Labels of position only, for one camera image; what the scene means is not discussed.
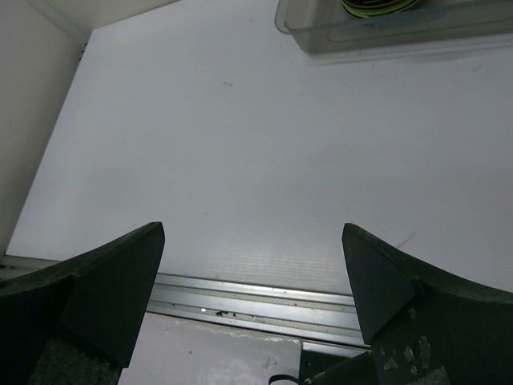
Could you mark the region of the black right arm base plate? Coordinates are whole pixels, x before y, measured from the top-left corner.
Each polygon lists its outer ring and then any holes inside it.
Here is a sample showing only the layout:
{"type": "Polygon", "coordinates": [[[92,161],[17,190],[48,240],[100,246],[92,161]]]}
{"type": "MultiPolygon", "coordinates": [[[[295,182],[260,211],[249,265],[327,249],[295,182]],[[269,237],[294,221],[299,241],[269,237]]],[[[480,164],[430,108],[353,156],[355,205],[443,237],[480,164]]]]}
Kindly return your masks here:
{"type": "Polygon", "coordinates": [[[379,384],[372,352],[303,340],[299,379],[305,384],[379,384]]]}

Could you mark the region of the lime green plate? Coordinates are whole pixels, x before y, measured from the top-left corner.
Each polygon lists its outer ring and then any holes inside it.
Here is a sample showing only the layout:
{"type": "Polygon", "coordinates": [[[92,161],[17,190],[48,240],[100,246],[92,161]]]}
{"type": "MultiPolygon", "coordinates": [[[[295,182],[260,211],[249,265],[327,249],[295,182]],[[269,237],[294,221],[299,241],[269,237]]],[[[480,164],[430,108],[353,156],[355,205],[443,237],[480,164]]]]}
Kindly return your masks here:
{"type": "Polygon", "coordinates": [[[418,0],[341,0],[344,10],[355,18],[373,18],[407,10],[418,0]]]}

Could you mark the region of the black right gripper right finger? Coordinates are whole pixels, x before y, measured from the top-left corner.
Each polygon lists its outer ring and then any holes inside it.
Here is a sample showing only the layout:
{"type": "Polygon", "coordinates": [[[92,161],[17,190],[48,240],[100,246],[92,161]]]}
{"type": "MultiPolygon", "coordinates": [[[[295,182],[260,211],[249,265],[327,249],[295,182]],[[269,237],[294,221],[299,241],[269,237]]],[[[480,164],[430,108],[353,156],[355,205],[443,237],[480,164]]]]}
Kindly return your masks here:
{"type": "Polygon", "coordinates": [[[381,384],[510,384],[512,294],[461,278],[347,223],[341,236],[381,384]]]}

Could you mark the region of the white foil-covered panel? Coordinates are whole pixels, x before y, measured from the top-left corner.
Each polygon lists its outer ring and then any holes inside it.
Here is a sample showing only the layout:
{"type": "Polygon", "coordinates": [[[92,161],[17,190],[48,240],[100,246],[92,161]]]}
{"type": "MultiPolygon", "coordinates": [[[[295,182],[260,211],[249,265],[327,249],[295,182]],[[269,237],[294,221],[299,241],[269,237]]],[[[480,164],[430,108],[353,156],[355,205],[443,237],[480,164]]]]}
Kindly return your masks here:
{"type": "Polygon", "coordinates": [[[266,384],[299,373],[301,341],[146,313],[121,384],[266,384]]]}

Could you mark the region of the clear plastic bin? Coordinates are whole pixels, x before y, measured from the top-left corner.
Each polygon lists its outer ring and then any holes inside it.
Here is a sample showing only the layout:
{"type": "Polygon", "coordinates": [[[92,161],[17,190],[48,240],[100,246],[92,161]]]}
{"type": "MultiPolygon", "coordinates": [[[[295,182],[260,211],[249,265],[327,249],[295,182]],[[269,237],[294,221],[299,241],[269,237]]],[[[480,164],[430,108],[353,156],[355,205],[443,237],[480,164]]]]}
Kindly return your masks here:
{"type": "Polygon", "coordinates": [[[393,12],[348,1],[279,1],[275,26],[309,55],[478,38],[512,32],[511,1],[402,1],[393,12]]]}

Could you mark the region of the aluminium front rail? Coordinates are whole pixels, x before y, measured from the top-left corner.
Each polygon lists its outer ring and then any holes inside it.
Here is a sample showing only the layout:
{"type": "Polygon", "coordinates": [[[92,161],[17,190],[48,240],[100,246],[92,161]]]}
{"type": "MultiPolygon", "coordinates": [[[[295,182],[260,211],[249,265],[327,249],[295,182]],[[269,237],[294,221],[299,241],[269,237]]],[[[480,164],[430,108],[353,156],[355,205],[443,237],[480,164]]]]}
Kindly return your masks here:
{"type": "Polygon", "coordinates": [[[349,295],[158,274],[147,309],[317,342],[365,345],[349,295]]]}

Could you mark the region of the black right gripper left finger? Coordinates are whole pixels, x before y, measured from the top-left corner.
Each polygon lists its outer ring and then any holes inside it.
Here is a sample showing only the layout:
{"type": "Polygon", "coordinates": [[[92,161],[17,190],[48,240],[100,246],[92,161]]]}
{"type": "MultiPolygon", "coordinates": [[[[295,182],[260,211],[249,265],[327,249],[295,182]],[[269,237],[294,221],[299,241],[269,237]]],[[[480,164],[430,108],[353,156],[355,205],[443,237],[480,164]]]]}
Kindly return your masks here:
{"type": "Polygon", "coordinates": [[[164,251],[151,222],[1,283],[3,384],[117,384],[129,367],[164,251]]]}

